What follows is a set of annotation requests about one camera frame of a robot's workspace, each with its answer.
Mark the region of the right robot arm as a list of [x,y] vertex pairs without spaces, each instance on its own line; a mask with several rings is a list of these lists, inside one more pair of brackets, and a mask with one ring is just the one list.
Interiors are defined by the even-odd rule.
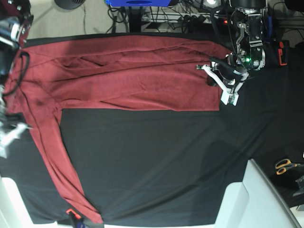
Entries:
[[[34,16],[28,0],[2,0],[0,2],[0,153],[4,156],[8,146],[30,127],[26,123],[14,123],[6,111],[4,98],[16,92],[29,66],[29,54],[22,51]],[[9,91],[5,83],[17,59],[21,70],[17,82]]]

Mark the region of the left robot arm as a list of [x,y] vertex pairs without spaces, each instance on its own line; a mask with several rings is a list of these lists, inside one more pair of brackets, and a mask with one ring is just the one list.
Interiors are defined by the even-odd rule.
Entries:
[[263,15],[265,0],[206,0],[210,8],[210,21],[218,41],[223,44],[217,26],[216,13],[224,12],[228,31],[234,30],[230,38],[231,53],[224,58],[209,57],[210,64],[197,66],[204,70],[210,86],[219,86],[222,98],[236,100],[238,91],[250,78],[251,71],[258,71],[266,64],[263,50]]

